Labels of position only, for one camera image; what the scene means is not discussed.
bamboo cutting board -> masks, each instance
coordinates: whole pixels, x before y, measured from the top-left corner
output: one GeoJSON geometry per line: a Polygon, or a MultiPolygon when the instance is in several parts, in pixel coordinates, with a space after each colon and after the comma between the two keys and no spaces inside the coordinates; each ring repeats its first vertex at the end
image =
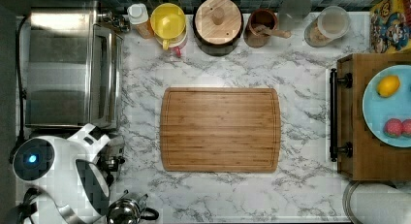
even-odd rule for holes
{"type": "Polygon", "coordinates": [[[274,89],[168,88],[160,123],[167,171],[274,172],[280,109],[274,89]]]}

wooden tray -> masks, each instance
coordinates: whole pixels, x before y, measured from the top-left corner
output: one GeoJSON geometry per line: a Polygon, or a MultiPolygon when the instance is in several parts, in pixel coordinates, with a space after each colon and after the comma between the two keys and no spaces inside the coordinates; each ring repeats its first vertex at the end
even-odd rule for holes
{"type": "Polygon", "coordinates": [[[410,65],[409,54],[355,53],[337,61],[337,77],[353,76],[353,87],[339,85],[338,146],[352,143],[353,156],[338,153],[338,172],[353,180],[411,180],[411,148],[384,144],[366,126],[363,96],[371,79],[394,65],[410,65]]]}
{"type": "Polygon", "coordinates": [[[274,89],[168,88],[160,146],[167,171],[274,172],[280,149],[274,89]]]}

marble countertop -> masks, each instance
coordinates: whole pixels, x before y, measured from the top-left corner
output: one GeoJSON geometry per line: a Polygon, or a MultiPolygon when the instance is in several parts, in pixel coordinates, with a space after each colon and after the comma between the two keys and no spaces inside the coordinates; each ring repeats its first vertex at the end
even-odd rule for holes
{"type": "Polygon", "coordinates": [[[262,48],[240,39],[229,55],[212,57],[194,42],[177,58],[136,31],[124,35],[122,118],[126,163],[113,194],[147,193],[157,223],[345,222],[342,194],[348,180],[329,156],[330,68],[368,49],[368,14],[350,13],[349,32],[324,48],[303,39],[310,14],[291,39],[271,38],[262,48]],[[170,86],[271,87],[281,109],[281,150],[272,174],[166,172],[160,155],[160,112],[170,86]]]}

yellow container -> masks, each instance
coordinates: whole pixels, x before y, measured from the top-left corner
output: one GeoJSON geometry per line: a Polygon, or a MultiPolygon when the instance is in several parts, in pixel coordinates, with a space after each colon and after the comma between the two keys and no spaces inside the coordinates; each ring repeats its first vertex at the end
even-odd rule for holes
{"type": "Polygon", "coordinates": [[[171,3],[158,6],[151,15],[150,22],[155,34],[163,39],[164,50],[167,50],[170,42],[185,29],[184,12],[171,3]]]}

cereal box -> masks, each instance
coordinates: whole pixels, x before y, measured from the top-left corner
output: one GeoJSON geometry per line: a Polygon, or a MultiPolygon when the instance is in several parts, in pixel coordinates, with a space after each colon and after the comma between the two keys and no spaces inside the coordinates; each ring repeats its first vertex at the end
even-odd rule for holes
{"type": "Polygon", "coordinates": [[[411,52],[410,0],[384,0],[371,9],[371,52],[411,52]]]}

